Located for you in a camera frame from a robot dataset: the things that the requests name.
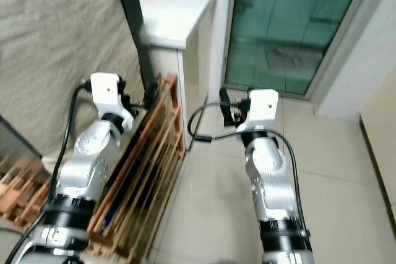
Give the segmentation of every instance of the black cable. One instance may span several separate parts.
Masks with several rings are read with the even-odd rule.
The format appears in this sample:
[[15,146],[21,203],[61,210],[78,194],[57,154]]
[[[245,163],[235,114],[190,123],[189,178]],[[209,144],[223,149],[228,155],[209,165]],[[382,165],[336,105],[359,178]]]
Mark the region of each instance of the black cable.
[[[58,178],[59,167],[60,167],[60,165],[62,163],[64,152],[66,151],[67,141],[69,140],[71,125],[72,125],[72,120],[73,120],[75,102],[77,101],[77,95],[79,94],[81,89],[86,89],[87,91],[90,91],[91,90],[90,89],[90,82],[87,81],[87,82],[81,83],[73,91],[72,98],[70,100],[69,115],[67,116],[66,128],[65,128],[65,131],[64,131],[64,135],[63,135],[63,142],[62,142],[61,151],[59,152],[58,159],[56,160],[54,171],[52,173],[51,184],[49,186],[47,204],[52,201],[53,196],[54,196],[54,192],[55,192],[55,188],[56,188],[56,180]],[[11,264],[12,263],[12,260],[14,259],[14,257],[17,254],[18,250],[20,249],[22,244],[24,244],[25,240],[30,235],[30,233],[36,228],[36,225],[41,221],[41,219],[44,218],[44,215],[45,215],[45,211],[41,211],[41,213],[38,216],[38,218],[33,222],[33,224],[29,227],[29,229],[27,229],[26,232],[18,240],[18,242],[16,243],[16,245],[12,249],[11,253],[9,254],[5,264]]]
[[306,245],[308,249],[312,249],[311,248],[311,243],[309,241],[309,231],[306,227],[305,224],[305,218],[304,218],[304,213],[303,213],[303,206],[301,203],[301,195],[299,192],[299,182],[298,182],[298,173],[297,173],[297,163],[296,163],[296,156],[295,153],[293,151],[293,148],[291,147],[290,142],[287,140],[287,138],[280,132],[272,130],[272,129],[266,129],[266,128],[262,128],[262,129],[248,129],[248,130],[244,130],[244,131],[238,131],[238,132],[233,132],[230,134],[224,134],[224,135],[219,135],[219,136],[206,136],[206,135],[197,135],[195,133],[191,132],[191,123],[194,120],[195,116],[203,111],[205,108],[211,107],[211,106],[238,106],[236,103],[229,103],[229,102],[213,102],[213,103],[207,103],[203,106],[201,106],[199,109],[197,109],[196,111],[194,111],[194,113],[192,114],[192,116],[190,117],[190,120],[188,121],[188,125],[187,125],[187,131],[188,133],[193,137],[194,140],[200,140],[200,141],[204,141],[204,142],[211,142],[213,140],[221,140],[224,138],[228,138],[228,137],[232,137],[232,136],[237,136],[237,135],[241,135],[244,133],[249,133],[249,132],[267,132],[267,133],[271,133],[274,134],[278,137],[280,137],[286,144],[287,149],[289,151],[290,154],[290,158],[291,158],[291,166],[293,168],[293,180],[295,183],[295,194],[296,194],[296,204],[297,204],[297,212],[298,212],[298,216],[299,216],[299,220],[301,223],[301,227],[303,229],[303,231],[306,233],[304,240],[306,241]]
[[12,229],[12,228],[7,228],[7,227],[0,227],[0,232],[9,232],[9,233],[14,233],[14,234],[17,234],[17,235],[20,235],[20,236],[23,235],[22,232],[20,232],[18,230],[15,230],[15,229]]
[[33,222],[33,224],[29,227],[29,229],[26,230],[26,232],[21,236],[21,238],[18,240],[14,248],[12,249],[11,253],[9,254],[6,262],[4,264],[11,264],[12,259],[14,259],[15,255],[17,254],[18,250],[22,246],[22,244],[25,242],[27,237],[32,233],[33,229],[36,227],[36,225],[41,221],[41,219],[44,217],[44,213],[41,212],[38,218]]

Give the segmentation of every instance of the wooden rack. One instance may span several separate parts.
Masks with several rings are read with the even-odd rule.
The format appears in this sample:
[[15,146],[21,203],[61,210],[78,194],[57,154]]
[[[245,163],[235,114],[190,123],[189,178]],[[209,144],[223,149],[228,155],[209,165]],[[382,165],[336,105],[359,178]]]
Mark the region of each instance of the wooden rack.
[[[174,75],[163,80],[154,107],[113,171],[89,224],[91,240],[85,252],[124,263],[148,257],[184,158],[176,82]],[[22,197],[43,169],[28,160],[20,162],[0,180],[0,214],[27,227],[46,200],[50,177],[25,201]],[[21,206],[11,218],[11,210]]]

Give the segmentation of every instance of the glass door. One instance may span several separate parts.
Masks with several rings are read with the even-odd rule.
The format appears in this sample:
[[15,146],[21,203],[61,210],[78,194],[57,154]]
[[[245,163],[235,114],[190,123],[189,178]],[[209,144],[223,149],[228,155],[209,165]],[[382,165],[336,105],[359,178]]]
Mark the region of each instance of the glass door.
[[352,0],[235,0],[225,86],[304,97]]

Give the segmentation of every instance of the door frame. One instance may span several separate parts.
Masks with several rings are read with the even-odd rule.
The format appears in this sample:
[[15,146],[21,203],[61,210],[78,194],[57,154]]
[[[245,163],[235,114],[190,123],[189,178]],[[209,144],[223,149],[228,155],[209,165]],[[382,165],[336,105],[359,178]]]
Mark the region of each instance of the door frame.
[[[343,37],[345,36],[346,32],[348,31],[348,28],[350,27],[351,23],[353,22],[355,15],[356,15],[362,1],[363,0],[352,0],[351,1],[349,8],[346,10],[346,13],[341,21],[341,24],[334,36],[329,48],[325,52],[325,55],[322,59],[321,64],[316,69],[315,74],[307,87],[305,94],[299,95],[299,94],[279,92],[280,96],[301,99],[301,100],[310,100],[312,98],[312,95],[315,92],[315,89],[321,82],[322,78],[324,78],[325,73],[327,73],[329,70],[333,70],[333,74],[337,74],[338,72],[340,72],[342,66],[336,66],[336,65],[331,64],[330,62],[331,62],[332,58],[334,57],[335,53],[337,52],[338,47],[340,46],[340,43],[341,43]],[[225,41],[225,49],[224,49],[224,57],[223,57],[223,65],[222,65],[222,87],[230,88],[230,89],[234,89],[234,90],[247,91],[250,87],[245,87],[245,86],[240,86],[240,85],[235,85],[232,83],[225,82],[228,51],[230,49],[230,40],[231,40],[231,26],[232,26],[233,14],[234,14],[234,3],[235,3],[235,0],[230,0],[229,8],[228,8],[226,41]]]

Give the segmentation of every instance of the white countertop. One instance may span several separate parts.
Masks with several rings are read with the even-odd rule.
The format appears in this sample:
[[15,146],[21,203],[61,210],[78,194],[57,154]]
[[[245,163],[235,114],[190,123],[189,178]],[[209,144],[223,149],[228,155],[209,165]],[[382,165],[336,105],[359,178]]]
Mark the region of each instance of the white countertop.
[[186,49],[205,11],[215,0],[140,0],[153,46]]

